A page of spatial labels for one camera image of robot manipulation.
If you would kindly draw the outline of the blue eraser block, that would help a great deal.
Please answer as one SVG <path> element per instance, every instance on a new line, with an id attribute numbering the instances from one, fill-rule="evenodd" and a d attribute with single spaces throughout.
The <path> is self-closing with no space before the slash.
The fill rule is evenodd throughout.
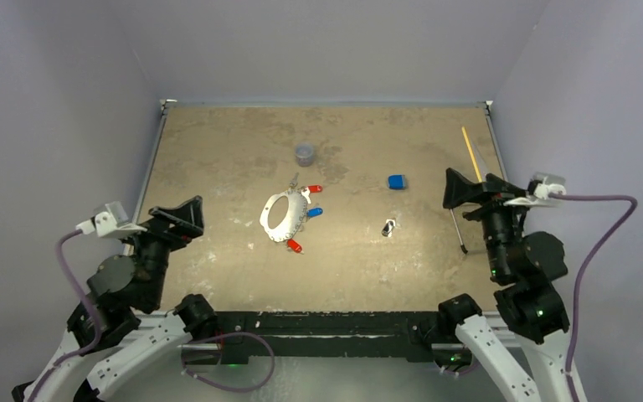
<path id="1" fill-rule="evenodd" d="M 387 184 L 392 190 L 405 190 L 408 187 L 407 178 L 403 174 L 389 175 Z"/>

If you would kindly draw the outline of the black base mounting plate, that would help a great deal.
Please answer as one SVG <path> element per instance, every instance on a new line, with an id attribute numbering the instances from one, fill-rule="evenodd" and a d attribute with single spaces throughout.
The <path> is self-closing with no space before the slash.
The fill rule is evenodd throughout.
<path id="1" fill-rule="evenodd" d="M 222 364 L 251 357 L 442 359 L 461 347 L 437 312 L 223 312 L 181 349 Z"/>

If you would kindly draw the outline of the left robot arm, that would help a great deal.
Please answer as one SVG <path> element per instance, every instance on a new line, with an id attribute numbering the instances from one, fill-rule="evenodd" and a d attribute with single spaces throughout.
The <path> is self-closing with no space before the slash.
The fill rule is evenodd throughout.
<path id="1" fill-rule="evenodd" d="M 150 218 L 133 223 L 120 202 L 97 208 L 55 246 L 60 268 L 80 302 L 66 322 L 54 356 L 41 374 L 12 390 L 15 401 L 106 401 L 125 381 L 165 352 L 193 340 L 207 342 L 218 317 L 201 294 L 186 295 L 149 332 L 127 345 L 122 341 L 141 326 L 138 312 L 161 306 L 170 254 L 204 233 L 199 196 L 177 207 L 153 207 Z M 80 286 L 64 258 L 64 244 L 95 234 L 129 245 L 129 255 L 104 259 Z"/>

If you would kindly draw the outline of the blue key tag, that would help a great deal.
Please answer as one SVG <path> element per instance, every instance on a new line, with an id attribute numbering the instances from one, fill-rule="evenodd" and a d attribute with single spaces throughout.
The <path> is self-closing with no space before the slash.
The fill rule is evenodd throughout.
<path id="1" fill-rule="evenodd" d="M 309 218 L 313 218 L 313 217 L 320 216 L 321 214 L 323 214 L 323 209 L 320 207 L 316 207 L 316 208 L 308 209 L 306 216 Z"/>

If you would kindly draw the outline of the metal key organizer plate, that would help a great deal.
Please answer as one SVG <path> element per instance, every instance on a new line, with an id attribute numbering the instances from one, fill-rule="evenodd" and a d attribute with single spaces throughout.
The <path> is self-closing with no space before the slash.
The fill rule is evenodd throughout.
<path id="1" fill-rule="evenodd" d="M 268 197 L 261 210 L 259 223 L 270 240 L 276 243 L 291 240 L 306 220 L 311 205 L 310 191 L 307 187 L 288 188 Z M 270 212 L 281 200 L 285 200 L 285 215 L 277 224 L 270 223 Z"/>

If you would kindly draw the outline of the yellow wooden stick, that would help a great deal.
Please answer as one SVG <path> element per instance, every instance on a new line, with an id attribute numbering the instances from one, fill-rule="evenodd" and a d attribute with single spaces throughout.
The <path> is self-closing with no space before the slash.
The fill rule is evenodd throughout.
<path id="1" fill-rule="evenodd" d="M 464 138 L 466 148 L 467 148 L 467 151 L 468 151 L 470 159 L 471 159 L 471 163 L 472 163 L 472 167 L 473 167 L 473 170 L 475 172 L 475 175 L 476 175 L 476 179 L 477 179 L 478 182 L 482 182 L 484 180 L 484 178 L 483 178 L 483 176 L 481 174 L 481 170 L 480 170 L 479 164 L 477 162 L 476 154 L 475 154 L 475 151 L 474 151 L 474 147 L 472 146 L 471 139 L 469 138 L 468 132 L 467 132 L 467 130 L 466 130 L 466 128 L 464 126 L 461 127 L 461 133 L 462 133 L 462 136 Z"/>

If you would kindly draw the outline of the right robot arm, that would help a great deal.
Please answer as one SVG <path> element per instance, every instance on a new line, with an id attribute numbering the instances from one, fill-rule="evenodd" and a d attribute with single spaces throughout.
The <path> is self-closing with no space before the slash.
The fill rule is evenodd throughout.
<path id="1" fill-rule="evenodd" d="M 526 372 L 500 343 L 474 299 L 462 294 L 439 304 L 436 328 L 459 340 L 490 375 L 508 401 L 585 401 L 574 363 L 569 360 L 570 322 L 553 281 L 566 276 L 563 242 L 552 234 L 525 234 L 532 207 L 554 207 L 566 193 L 564 179 L 538 173 L 527 188 L 488 173 L 473 183 L 453 168 L 445 172 L 443 207 L 477 204 L 463 218 L 481 223 L 496 309 L 515 336 L 531 370 Z"/>

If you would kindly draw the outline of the aluminium frame rail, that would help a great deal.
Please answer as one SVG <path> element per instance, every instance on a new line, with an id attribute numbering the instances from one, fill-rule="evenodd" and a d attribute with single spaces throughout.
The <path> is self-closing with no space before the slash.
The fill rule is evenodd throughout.
<path id="1" fill-rule="evenodd" d="M 567 319 L 553 325 L 545 320 L 509 320 L 498 318 L 498 313 L 487 317 L 490 324 L 506 328 L 525 338 L 541 340 L 551 331 L 568 331 Z M 163 317 L 147 316 L 154 319 L 153 323 L 145 324 L 136 315 L 122 318 L 123 326 L 108 329 L 95 350 L 123 347 L 129 341 L 139 338 L 147 328 L 158 327 L 163 323 Z M 302 344 L 312 339 L 336 339 L 337 341 L 320 341 L 322 346 L 331 347 L 333 343 L 341 343 L 339 339 L 386 339 L 384 342 L 407 344 L 450 343 L 446 339 L 455 339 L 454 329 L 450 329 L 451 321 L 459 322 L 459 318 L 441 316 L 441 312 L 217 312 L 203 324 L 193 329 L 193 340 L 210 338 L 215 333 L 233 334 L 234 332 L 251 332 L 265 338 L 272 346 L 278 340 L 302 339 Z"/>

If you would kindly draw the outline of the small grey cup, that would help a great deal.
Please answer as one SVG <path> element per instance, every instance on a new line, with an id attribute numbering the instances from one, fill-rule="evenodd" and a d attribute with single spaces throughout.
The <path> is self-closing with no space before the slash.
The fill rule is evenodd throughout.
<path id="1" fill-rule="evenodd" d="M 295 146 L 296 163 L 303 168 L 310 167 L 316 159 L 316 148 L 310 143 L 300 143 Z"/>

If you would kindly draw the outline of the black key tag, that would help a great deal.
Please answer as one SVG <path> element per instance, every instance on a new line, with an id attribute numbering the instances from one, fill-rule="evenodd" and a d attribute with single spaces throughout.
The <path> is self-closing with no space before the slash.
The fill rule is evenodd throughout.
<path id="1" fill-rule="evenodd" d="M 396 221 L 394 219 L 387 219 L 381 230 L 382 236 L 388 238 L 391 237 L 393 235 L 395 227 Z"/>

